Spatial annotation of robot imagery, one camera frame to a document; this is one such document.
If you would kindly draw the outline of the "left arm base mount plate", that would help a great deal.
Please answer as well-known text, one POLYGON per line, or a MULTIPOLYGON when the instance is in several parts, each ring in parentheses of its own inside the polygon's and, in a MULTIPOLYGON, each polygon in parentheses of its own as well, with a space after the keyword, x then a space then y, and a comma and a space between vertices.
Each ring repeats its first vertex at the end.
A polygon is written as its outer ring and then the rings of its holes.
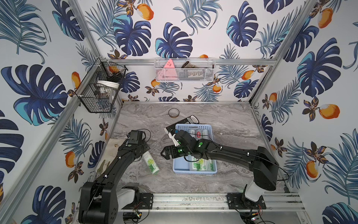
POLYGON ((140 192, 136 187, 122 188, 117 193, 118 207, 121 210, 151 210, 154 195, 140 192))

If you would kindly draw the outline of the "plastic wrap roll white label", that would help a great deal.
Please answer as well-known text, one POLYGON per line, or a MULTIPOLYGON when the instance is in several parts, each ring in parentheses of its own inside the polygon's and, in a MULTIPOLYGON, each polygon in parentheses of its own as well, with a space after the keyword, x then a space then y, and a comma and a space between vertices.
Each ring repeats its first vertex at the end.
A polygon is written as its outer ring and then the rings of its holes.
POLYGON ((156 162, 154 161, 154 159, 149 151, 147 151, 143 154, 143 158, 144 158, 145 163, 147 164, 149 170, 151 171, 151 173, 153 175, 157 174, 160 171, 159 167, 157 166, 156 162))

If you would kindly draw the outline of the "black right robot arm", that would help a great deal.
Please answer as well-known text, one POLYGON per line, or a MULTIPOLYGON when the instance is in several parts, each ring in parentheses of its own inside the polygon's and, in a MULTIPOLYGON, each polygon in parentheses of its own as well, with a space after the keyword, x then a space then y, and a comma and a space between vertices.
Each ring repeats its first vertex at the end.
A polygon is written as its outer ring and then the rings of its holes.
POLYGON ((277 189, 279 165, 264 147, 240 149, 223 146, 211 140, 193 140, 163 148, 161 156, 167 160, 193 156, 196 159, 217 160, 244 167, 253 172, 253 181, 245 187, 244 199, 258 202, 266 191, 277 189))

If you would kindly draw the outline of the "light blue perforated plastic basket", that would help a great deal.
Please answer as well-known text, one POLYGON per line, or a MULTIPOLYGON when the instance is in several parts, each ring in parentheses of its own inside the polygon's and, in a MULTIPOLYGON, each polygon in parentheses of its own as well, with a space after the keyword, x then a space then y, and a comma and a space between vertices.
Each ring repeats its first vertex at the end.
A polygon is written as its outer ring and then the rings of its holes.
MULTIPOLYGON (((212 127, 211 125, 208 124, 177 124, 174 133, 177 133, 180 130, 184 130, 188 132, 189 129, 194 129, 194 130, 207 129, 211 140, 213 140, 212 127)), ((216 170, 218 171, 216 160, 213 161, 215 162, 216 170)), ((213 175, 217 173, 217 171, 216 172, 190 171, 189 161, 186 159, 186 157, 180 157, 173 160, 173 171, 174 173, 177 174, 196 174, 196 175, 213 175)))

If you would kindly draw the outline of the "pink triangular item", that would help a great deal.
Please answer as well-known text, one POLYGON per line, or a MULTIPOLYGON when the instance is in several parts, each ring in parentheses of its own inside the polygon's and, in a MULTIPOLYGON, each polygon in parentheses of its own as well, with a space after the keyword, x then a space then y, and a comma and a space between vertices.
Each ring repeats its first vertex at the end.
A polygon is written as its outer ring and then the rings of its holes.
POLYGON ((178 81, 177 70, 172 59, 168 59, 163 68, 157 69, 157 81, 169 82, 178 81))

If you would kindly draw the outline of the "plastic wrap roll green label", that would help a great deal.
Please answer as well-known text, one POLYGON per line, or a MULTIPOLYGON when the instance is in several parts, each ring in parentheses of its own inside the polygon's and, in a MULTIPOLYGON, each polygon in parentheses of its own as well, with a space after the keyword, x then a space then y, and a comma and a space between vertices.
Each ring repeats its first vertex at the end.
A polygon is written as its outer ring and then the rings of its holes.
MULTIPOLYGON (((203 130, 203 138, 206 140, 211 140, 207 129, 203 130)), ((205 163, 206 163, 206 171, 208 171, 208 172, 216 172, 217 171, 215 162, 213 160, 210 160, 210 159, 206 160, 205 163)))

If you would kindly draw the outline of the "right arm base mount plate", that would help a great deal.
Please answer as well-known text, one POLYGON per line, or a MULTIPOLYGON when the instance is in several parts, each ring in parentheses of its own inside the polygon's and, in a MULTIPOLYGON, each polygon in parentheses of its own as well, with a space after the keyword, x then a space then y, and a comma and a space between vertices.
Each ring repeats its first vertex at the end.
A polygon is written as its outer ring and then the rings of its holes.
POLYGON ((265 210, 267 208, 263 196, 260 196, 257 202, 253 202, 243 193, 228 193, 227 204, 230 210, 265 210))

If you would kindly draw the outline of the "aluminium front rail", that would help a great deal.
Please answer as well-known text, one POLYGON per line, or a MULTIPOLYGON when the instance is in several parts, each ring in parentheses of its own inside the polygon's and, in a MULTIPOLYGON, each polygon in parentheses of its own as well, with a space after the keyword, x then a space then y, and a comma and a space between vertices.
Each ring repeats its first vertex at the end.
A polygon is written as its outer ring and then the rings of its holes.
POLYGON ((304 212, 301 198, 295 193, 265 193, 266 209, 230 210, 227 204, 228 193, 153 193, 153 208, 139 211, 151 212, 304 212))

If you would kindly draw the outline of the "plastic wrap roll green print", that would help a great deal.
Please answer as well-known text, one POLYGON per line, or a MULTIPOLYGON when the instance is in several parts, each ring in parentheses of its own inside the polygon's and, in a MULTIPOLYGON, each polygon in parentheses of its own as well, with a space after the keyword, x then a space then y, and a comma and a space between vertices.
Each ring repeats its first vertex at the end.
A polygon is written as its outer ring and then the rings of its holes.
MULTIPOLYGON (((206 139, 206 140, 209 140, 209 132, 208 130, 196 130, 195 131, 195 138, 196 140, 200 140, 200 139, 206 139)), ((197 162, 196 162, 196 169, 198 171, 206 171, 207 168, 206 168, 206 160, 204 159, 199 159, 197 162)))

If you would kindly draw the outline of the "plastic wrap roll red label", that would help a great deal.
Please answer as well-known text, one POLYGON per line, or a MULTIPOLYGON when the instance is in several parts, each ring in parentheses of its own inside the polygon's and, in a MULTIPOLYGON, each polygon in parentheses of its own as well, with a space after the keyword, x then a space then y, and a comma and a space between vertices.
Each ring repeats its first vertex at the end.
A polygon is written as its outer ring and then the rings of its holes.
MULTIPOLYGON (((194 129, 189 129, 188 133, 190 134, 191 137, 195 138, 196 132, 195 132, 194 129)), ((186 157, 186 159, 189 161, 189 169, 190 169, 190 171, 198 171, 198 169, 197 169, 197 161, 198 161, 198 159, 196 159, 195 157, 193 157, 191 155, 188 155, 186 157)))

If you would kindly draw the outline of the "white mesh wall basket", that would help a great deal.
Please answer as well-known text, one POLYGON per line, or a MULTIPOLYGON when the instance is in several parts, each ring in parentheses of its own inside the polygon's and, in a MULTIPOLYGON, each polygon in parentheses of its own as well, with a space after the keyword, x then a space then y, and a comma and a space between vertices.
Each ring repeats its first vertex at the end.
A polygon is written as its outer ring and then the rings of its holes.
POLYGON ((210 82, 214 80, 213 58, 157 58, 154 61, 159 82, 210 82))

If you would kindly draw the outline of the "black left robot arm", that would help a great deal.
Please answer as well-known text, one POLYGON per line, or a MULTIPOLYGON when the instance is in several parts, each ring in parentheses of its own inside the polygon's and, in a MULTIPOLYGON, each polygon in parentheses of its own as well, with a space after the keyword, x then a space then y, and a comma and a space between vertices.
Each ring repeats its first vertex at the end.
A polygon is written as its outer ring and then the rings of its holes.
POLYGON ((107 170, 81 189, 78 222, 81 224, 113 224, 118 215, 116 187, 134 160, 150 149, 146 141, 125 140, 107 170))

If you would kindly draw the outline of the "dark brush in mesh basket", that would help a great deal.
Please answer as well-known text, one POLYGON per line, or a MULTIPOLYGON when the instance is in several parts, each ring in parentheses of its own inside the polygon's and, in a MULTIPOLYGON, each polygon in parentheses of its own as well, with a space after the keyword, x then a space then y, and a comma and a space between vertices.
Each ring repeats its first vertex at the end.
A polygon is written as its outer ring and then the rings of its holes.
POLYGON ((202 63, 195 65, 186 61, 177 70, 179 81, 204 82, 213 80, 215 64, 202 63))

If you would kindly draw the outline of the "beige cloth glove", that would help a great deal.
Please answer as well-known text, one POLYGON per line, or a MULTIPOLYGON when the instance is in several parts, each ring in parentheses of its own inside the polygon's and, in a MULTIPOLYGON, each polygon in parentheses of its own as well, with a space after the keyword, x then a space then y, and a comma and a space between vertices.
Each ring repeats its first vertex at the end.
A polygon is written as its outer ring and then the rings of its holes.
POLYGON ((96 178, 104 173, 104 171, 109 167, 111 162, 116 157, 119 147, 124 143, 124 141, 125 139, 109 139, 96 167, 96 178))

